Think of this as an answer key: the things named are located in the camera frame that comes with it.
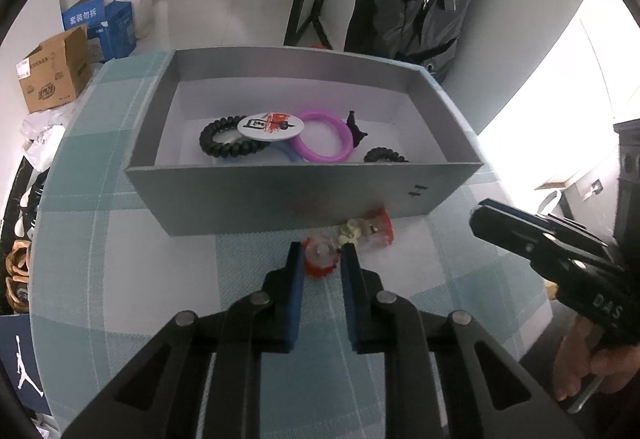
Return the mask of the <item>person's right hand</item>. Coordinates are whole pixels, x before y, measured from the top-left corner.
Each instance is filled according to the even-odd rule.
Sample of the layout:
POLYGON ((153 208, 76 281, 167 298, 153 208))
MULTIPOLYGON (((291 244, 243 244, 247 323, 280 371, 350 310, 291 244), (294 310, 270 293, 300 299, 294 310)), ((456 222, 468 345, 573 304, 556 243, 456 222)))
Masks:
POLYGON ((639 372, 639 347, 624 346, 592 352, 587 346, 594 324, 577 317, 561 341, 552 371, 552 391, 563 401, 576 396, 589 375, 603 376, 601 393, 617 393, 639 372))

